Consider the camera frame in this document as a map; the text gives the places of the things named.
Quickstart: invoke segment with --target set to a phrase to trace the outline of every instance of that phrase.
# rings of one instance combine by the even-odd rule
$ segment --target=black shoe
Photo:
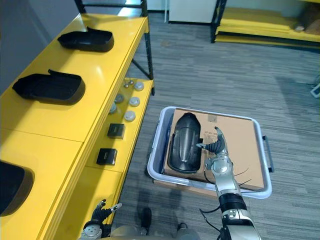
[[[142,210],[142,214],[141,214],[141,227],[146,229],[146,235],[149,234],[151,219],[152,219],[151,209],[148,207],[145,207]]]
[[[179,231],[180,229],[187,229],[188,228],[188,225],[185,224],[184,222],[181,222],[178,227],[177,227],[177,231]]]

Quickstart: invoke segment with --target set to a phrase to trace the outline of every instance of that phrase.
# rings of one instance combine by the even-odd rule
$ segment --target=yellow table
[[[78,103],[64,106],[27,100],[16,94],[12,85],[0,97],[0,159],[30,168],[35,176],[23,205],[0,218],[1,239],[53,239],[61,219],[68,219],[72,207],[78,207],[70,199],[81,197],[83,201],[77,204],[85,213],[76,209],[77,219],[68,235],[76,238],[101,197],[107,198],[109,206],[119,199],[153,87],[153,80],[141,79],[135,81],[144,82],[143,91],[122,87],[141,37],[149,31],[148,19],[82,14],[62,34],[84,31],[86,26],[111,31],[113,48],[106,53],[65,49],[55,38],[17,78],[45,74],[48,69],[80,75],[86,88]],[[117,113],[108,115],[119,90],[125,101],[117,106]],[[136,119],[125,122],[124,112],[132,108],[128,106],[130,96],[139,97],[140,105],[134,108]],[[125,123],[123,140],[106,137],[110,123]],[[114,166],[95,164],[100,148],[118,150]],[[84,196],[82,189],[90,191]]]

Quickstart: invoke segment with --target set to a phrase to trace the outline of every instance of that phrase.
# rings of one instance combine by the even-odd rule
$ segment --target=black metal frame
[[[217,31],[217,28],[220,26],[220,22],[224,14],[226,4],[227,4],[227,0],[216,0],[212,21],[211,21],[211,42],[212,43],[216,42],[216,31]]]
[[[101,2],[84,2],[83,0],[74,0],[75,4],[81,14],[86,13],[85,7],[110,7],[110,8],[136,8],[141,9],[142,17],[148,17],[148,9],[147,9],[147,0],[140,0],[140,4],[117,4],[117,3],[101,3]],[[152,55],[151,55],[151,41],[150,41],[150,32],[144,34],[145,40],[145,49],[146,49],[146,57],[148,61],[148,70],[144,70],[144,68],[137,63],[136,60],[132,59],[132,63],[150,80],[154,79],[154,69],[152,65]],[[151,94],[155,95],[155,87],[151,89]]]

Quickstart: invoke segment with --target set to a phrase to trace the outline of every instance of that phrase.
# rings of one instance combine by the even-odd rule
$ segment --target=cardboard box
[[[256,139],[256,133],[254,123],[251,120],[240,118],[215,115],[209,113],[202,113],[198,111],[185,111],[177,108],[174,111],[172,125],[170,130],[169,144],[166,150],[165,163],[164,163],[164,174],[191,179],[201,182],[206,182],[204,176],[205,159],[213,157],[213,153],[202,149],[201,150],[201,163],[200,169],[196,173],[186,174],[180,173],[171,169],[168,165],[168,153],[172,135],[175,132],[177,121],[185,114],[192,113],[196,116],[200,123],[200,138],[203,139],[204,144],[211,144],[217,141],[217,132],[214,129],[215,126],[220,128],[224,134],[229,157],[233,162],[233,173],[237,175],[235,179],[242,188],[250,190],[258,190],[264,187],[260,156],[258,151],[258,144]],[[210,170],[206,171],[206,175],[209,180],[215,181],[213,174]]]

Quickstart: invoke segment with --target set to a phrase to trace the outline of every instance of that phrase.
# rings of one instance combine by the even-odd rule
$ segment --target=yellow shelf board
[[[117,103],[116,112],[107,116],[100,134],[97,137],[96,144],[92,148],[92,151],[85,164],[86,166],[116,171],[119,173],[125,172],[125,169],[128,167],[131,155],[135,148],[136,139],[138,138],[140,126],[145,115],[151,88],[153,87],[152,80],[133,78],[132,80],[135,83],[142,82],[144,84],[144,89],[142,91],[136,91],[134,90],[133,85],[130,85],[128,88],[121,86],[118,93],[124,96],[124,101],[122,103]],[[131,97],[138,97],[140,99],[139,106],[129,105],[129,100]],[[124,119],[126,111],[135,112],[136,117],[134,121],[129,122]],[[124,124],[125,130],[123,139],[110,138],[107,136],[111,123]],[[99,150],[103,148],[117,150],[115,165],[98,165],[96,163]]]
[[[102,199],[106,199],[106,208],[114,205],[121,175],[120,172],[85,166],[53,239],[78,239]]]
[[[61,34],[86,31],[86,27],[111,31],[113,48],[102,53],[88,52],[66,49],[57,41]],[[69,106],[27,100],[12,89],[12,83],[0,97],[0,127],[84,142],[91,128],[95,128],[99,111],[109,110],[141,37],[148,30],[146,17],[78,15],[16,80],[35,73],[48,74],[48,69],[76,74],[85,83],[82,99]]]
[[[82,20],[85,23],[89,23],[86,24],[89,27],[102,29],[102,27],[97,27],[101,24],[104,26],[103,29],[111,30],[115,39],[115,44],[112,50],[117,49],[118,53],[114,54],[113,58],[111,59],[110,57],[99,57],[101,53],[98,54],[79,51],[79,54],[83,56],[83,60],[88,59],[88,61],[85,61],[84,63],[77,62],[77,68],[79,71],[91,69],[92,71],[90,72],[90,80],[94,83],[101,84],[94,85],[95,91],[90,91],[92,93],[92,100],[90,101],[90,104],[86,104],[83,108],[74,112],[76,115],[79,114],[77,115],[78,117],[76,119],[73,118],[72,121],[66,119],[66,123],[64,123],[65,126],[63,126],[63,128],[67,129],[67,132],[71,135],[77,134],[77,131],[83,132],[82,128],[86,128],[88,126],[86,125],[86,121],[83,122],[82,118],[79,116],[83,116],[84,119],[86,119],[86,115],[91,114],[91,109],[97,110],[97,113],[93,122],[91,122],[91,127],[87,133],[87,136],[85,137],[83,146],[79,150],[79,154],[71,166],[64,184],[61,186],[61,192],[56,197],[56,201],[53,203],[52,211],[50,212],[48,221],[43,227],[42,233],[39,237],[40,239],[52,239],[54,237],[76,183],[81,175],[85,163],[88,160],[89,154],[96,143],[103,123],[107,118],[111,104],[114,101],[118,90],[123,85],[123,79],[125,78],[125,74],[139,45],[140,39],[145,32],[149,31],[148,19],[146,17],[132,18],[118,17],[114,15],[84,14],[82,15]],[[119,63],[120,58],[122,58],[122,63],[120,65],[115,64]],[[90,81],[87,81],[86,84],[86,91],[88,92],[90,86],[92,85],[90,84]],[[104,94],[104,96],[106,96],[102,102],[100,102],[100,94]],[[59,134],[62,134],[61,130],[58,129],[53,123],[52,127],[54,127]]]
[[[82,143],[8,129],[0,132],[0,159],[34,174],[25,202],[13,214],[1,217],[1,239],[39,239]]]
[[[215,34],[227,32],[320,42],[320,35],[296,32],[293,29],[296,23],[295,18],[274,11],[226,8]]]
[[[263,44],[263,45],[276,45],[276,46],[287,46],[287,47],[297,47],[297,48],[310,48],[310,49],[320,49],[319,46],[301,44],[301,43],[289,43],[281,42],[276,39],[270,40],[265,37],[249,37],[249,36],[228,36],[218,34],[215,39],[216,42],[223,43],[242,43],[242,44]]]
[[[145,85],[144,85],[145,89],[142,91],[142,93],[145,94],[144,96],[149,97],[150,91],[151,91],[151,89],[149,89],[149,88],[150,88],[150,86],[153,86],[153,80],[147,80],[147,81],[144,81],[144,83],[145,83]],[[114,101],[116,93],[114,94],[114,97],[111,99],[111,103]],[[142,102],[141,104],[145,104],[145,108],[147,107],[147,101]],[[100,112],[99,112],[100,117],[94,123],[95,125],[97,125],[97,127],[96,127],[95,131],[93,129],[90,131],[90,135],[91,135],[90,141],[86,140],[84,142],[84,147],[81,148],[81,150],[78,154],[78,157],[75,160],[75,164],[72,166],[72,168],[70,170],[71,173],[67,176],[65,184],[62,186],[61,194],[59,194],[59,196],[57,197],[57,201],[55,202],[55,204],[53,206],[53,209],[52,209],[51,214],[49,216],[50,221],[48,221],[48,223],[45,225],[45,227],[42,231],[42,235],[40,237],[41,239],[52,239],[54,237],[56,230],[58,229],[59,222],[64,215],[64,212],[67,208],[70,197],[71,197],[73,190],[77,184],[77,181],[81,175],[82,169],[85,166],[85,164],[90,160],[90,154],[92,153],[92,149],[94,149],[96,147],[96,144],[100,144],[100,142],[97,139],[98,139],[98,136],[101,134],[101,132],[103,132],[102,128],[103,128],[104,123],[107,119],[109,109],[110,109],[110,107],[109,108],[105,107],[104,109],[100,110]],[[139,120],[140,123],[138,124],[138,126],[140,127],[141,122],[143,120],[144,112],[145,112],[145,109],[143,110],[143,112],[142,111],[140,112],[141,115],[137,114],[136,119],[132,123],[134,123],[135,121],[137,123]],[[137,140],[138,133],[139,133],[139,129],[137,128],[136,129],[136,138],[132,139],[134,142]],[[133,153],[134,146],[135,146],[135,144],[132,143],[132,149],[131,149],[131,152],[129,153],[130,157]],[[128,160],[127,160],[126,164],[127,165],[125,166],[125,168],[126,168],[125,172],[127,172],[127,169],[129,167]],[[121,187],[124,182],[124,179],[125,179],[125,175],[123,175],[121,177],[121,180],[119,183],[119,185]],[[119,199],[120,192],[121,192],[121,189],[118,188],[117,193],[116,193],[117,200]]]

